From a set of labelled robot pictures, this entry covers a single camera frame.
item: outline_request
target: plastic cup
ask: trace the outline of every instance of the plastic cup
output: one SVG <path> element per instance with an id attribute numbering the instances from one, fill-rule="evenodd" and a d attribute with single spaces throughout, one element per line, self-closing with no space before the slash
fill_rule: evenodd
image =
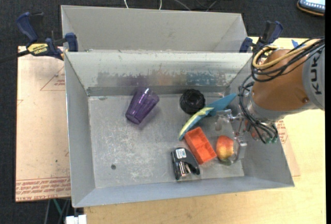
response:
<path id="1" fill-rule="evenodd" d="M 135 124 L 140 124 L 160 98 L 149 88 L 138 87 L 136 90 L 125 117 Z"/>

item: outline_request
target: orange container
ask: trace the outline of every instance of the orange container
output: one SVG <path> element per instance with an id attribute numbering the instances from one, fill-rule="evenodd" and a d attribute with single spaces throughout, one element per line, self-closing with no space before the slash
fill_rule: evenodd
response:
<path id="1" fill-rule="evenodd" d="M 200 165 L 217 157 L 201 127 L 188 131 L 184 138 Z"/>

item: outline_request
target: wooden table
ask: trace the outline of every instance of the wooden table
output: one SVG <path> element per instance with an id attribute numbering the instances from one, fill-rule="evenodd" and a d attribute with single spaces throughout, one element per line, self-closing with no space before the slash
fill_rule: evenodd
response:
<path id="1" fill-rule="evenodd" d="M 290 39 L 275 44 L 292 47 Z M 295 187 L 87 207 L 87 223 L 326 223 L 325 112 L 288 115 L 284 123 L 300 169 Z"/>

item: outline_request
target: bin floor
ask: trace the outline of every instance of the bin floor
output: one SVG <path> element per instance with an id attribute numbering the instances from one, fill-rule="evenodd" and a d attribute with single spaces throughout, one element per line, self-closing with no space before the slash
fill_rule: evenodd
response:
<path id="1" fill-rule="evenodd" d="M 145 120 L 136 125 L 125 118 L 131 96 L 89 97 L 94 177 L 97 188 L 175 182 L 170 153 L 179 146 L 188 148 L 178 134 L 189 120 L 179 106 L 180 94 L 159 95 L 160 101 Z M 205 95 L 206 104 L 220 98 Z M 216 150 L 220 135 L 232 136 L 231 125 L 216 131 L 216 117 L 206 117 L 199 126 Z M 244 176 L 241 162 L 225 166 L 217 158 L 200 165 L 200 175 L 184 181 Z"/>

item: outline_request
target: red apple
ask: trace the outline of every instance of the red apple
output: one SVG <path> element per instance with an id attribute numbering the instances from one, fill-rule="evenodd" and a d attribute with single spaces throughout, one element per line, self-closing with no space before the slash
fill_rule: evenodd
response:
<path id="1" fill-rule="evenodd" d="M 226 160 L 233 155 L 233 139 L 221 135 L 216 143 L 216 154 L 220 160 Z"/>

